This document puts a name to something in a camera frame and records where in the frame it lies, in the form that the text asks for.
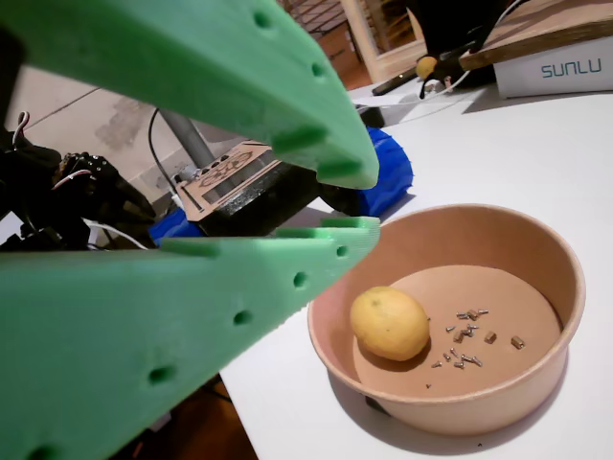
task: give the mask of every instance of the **bowl rim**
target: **bowl rim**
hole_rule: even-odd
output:
[[[540,220],[528,216],[527,214],[520,213],[510,208],[505,208],[503,206],[496,206],[490,204],[478,204],[478,203],[466,203],[466,204],[446,204],[442,206],[432,206],[428,208],[424,208],[418,210],[413,213],[406,214],[404,216],[398,216],[396,218],[392,218],[382,226],[390,225],[401,219],[408,219],[412,216],[418,214],[431,213],[434,211],[439,211],[441,209],[449,209],[449,208],[485,208],[492,211],[513,214],[521,219],[528,220],[534,225],[541,228],[543,231],[547,232],[556,242],[562,247],[562,249],[568,254],[571,266],[573,271],[577,275],[577,290],[575,295],[575,301],[573,303],[573,308],[571,311],[571,315],[568,319],[568,323],[562,330],[559,338],[556,340],[552,348],[543,356],[539,361],[537,361],[534,365],[526,369],[523,373],[517,375],[512,379],[507,379],[497,385],[491,386],[490,388],[486,388],[480,391],[474,391],[470,393],[466,393],[464,395],[459,396],[448,396],[441,398],[412,398],[412,397],[400,397],[396,395],[392,395],[389,393],[385,393],[382,391],[372,390],[367,388],[361,382],[351,379],[347,377],[343,372],[337,369],[325,356],[322,351],[322,348],[317,340],[317,337],[313,330],[313,303],[316,299],[310,301],[308,303],[308,335],[310,336],[311,343],[313,344],[313,348],[317,353],[317,356],[324,362],[326,368],[332,372],[332,374],[339,380],[343,381],[349,387],[357,390],[358,392],[371,396],[373,398],[382,399],[385,401],[389,401],[392,403],[409,403],[409,404],[417,404],[417,405],[440,405],[440,404],[449,404],[449,403],[465,403],[468,401],[480,400],[483,398],[487,398],[490,396],[494,396],[496,394],[502,393],[506,390],[512,389],[513,387],[523,383],[524,381],[529,380],[539,371],[541,371],[547,363],[556,357],[559,353],[564,352],[568,345],[575,335],[577,328],[579,327],[579,322],[581,320],[581,316],[583,315],[583,310],[585,308],[585,278],[583,275],[583,269],[581,268],[581,264],[575,251],[573,251],[572,247],[563,239],[554,229],[550,226],[544,224]]]

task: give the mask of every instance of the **blue object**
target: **blue object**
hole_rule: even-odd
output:
[[[188,221],[185,211],[176,209],[149,227],[149,235],[156,246],[163,238],[203,237],[197,225]]]
[[[374,127],[368,132],[379,160],[379,178],[370,190],[358,192],[360,215],[378,218],[406,195],[413,184],[413,169],[404,149],[392,136]]]

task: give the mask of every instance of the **wooden panel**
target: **wooden panel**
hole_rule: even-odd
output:
[[[613,35],[613,0],[532,0],[494,28],[466,70]]]

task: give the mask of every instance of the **yellow lemon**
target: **yellow lemon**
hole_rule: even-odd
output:
[[[404,361],[417,355],[430,336],[428,316],[413,297],[393,287],[373,287],[352,305],[353,333],[378,357]]]
[[[437,60],[431,56],[424,56],[418,61],[418,68],[416,69],[416,74],[422,80],[428,78],[428,76],[434,72],[434,68],[437,65]]]

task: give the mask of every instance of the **black cable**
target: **black cable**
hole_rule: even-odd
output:
[[[153,155],[153,159],[155,160],[155,164],[160,169],[160,172],[162,173],[164,178],[168,181],[168,183],[170,185],[170,188],[172,189],[174,194],[178,196],[179,193],[176,191],[176,187],[174,186],[174,182],[172,182],[172,180],[170,179],[170,176],[164,170],[164,167],[162,166],[162,163],[160,163],[160,160],[157,158],[157,154],[155,153],[155,149],[153,148],[153,141],[151,140],[151,136],[153,135],[153,122],[155,122],[155,117],[157,116],[157,114],[159,112],[160,112],[159,108],[156,108],[155,110],[153,110],[153,115],[151,115],[151,121],[149,122],[149,130],[148,130],[149,149],[151,150],[151,155]]]

